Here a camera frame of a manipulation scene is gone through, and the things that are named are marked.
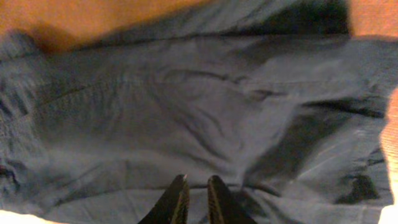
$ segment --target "black fabric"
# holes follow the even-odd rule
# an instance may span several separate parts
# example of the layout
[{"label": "black fabric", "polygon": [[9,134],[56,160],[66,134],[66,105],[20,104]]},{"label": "black fabric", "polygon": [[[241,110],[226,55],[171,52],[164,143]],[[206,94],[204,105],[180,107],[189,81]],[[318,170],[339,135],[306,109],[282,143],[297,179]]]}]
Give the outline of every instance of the black fabric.
[{"label": "black fabric", "polygon": [[[221,1],[58,55],[6,37],[0,209],[138,223],[183,173],[189,223],[208,223],[212,175],[258,223],[377,223],[398,43],[327,35],[346,32],[345,10],[316,32],[300,23],[336,4]],[[295,8],[313,35],[268,35]]]}]

